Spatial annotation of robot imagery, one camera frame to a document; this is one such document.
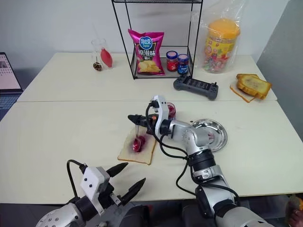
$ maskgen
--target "blue jar lid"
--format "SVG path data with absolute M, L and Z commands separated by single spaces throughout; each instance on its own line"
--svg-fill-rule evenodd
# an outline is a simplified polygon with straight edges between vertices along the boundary
M 178 53 L 175 52 L 175 51 L 168 51 L 168 52 L 166 53 L 166 57 L 167 57 L 168 59 L 176 59 L 176 58 L 178 57 Z
M 188 61 L 188 55 L 187 54 L 179 54 L 178 56 L 179 61 Z

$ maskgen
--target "laptop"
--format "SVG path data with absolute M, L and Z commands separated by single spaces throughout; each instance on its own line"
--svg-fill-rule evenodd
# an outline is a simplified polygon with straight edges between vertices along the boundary
M 17 101 L 22 91 L 6 54 L 0 52 L 0 120 Z

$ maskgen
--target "orange lid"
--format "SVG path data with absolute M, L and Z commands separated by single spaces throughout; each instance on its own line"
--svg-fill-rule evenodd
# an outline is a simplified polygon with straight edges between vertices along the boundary
M 221 39 L 234 39 L 240 35 L 240 28 L 235 21 L 221 18 L 208 25 L 208 32 Z

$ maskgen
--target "chip bag label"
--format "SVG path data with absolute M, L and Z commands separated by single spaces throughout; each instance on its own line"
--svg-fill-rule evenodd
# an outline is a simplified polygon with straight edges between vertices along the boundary
M 164 32 L 137 33 L 128 30 L 132 37 L 137 55 L 137 73 L 165 75 L 160 61 L 160 47 Z

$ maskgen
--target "laptop screen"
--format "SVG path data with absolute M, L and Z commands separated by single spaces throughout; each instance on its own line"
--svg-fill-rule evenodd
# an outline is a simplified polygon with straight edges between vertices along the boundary
M 21 89 L 13 69 L 5 55 L 0 53 L 0 90 L 16 90 Z

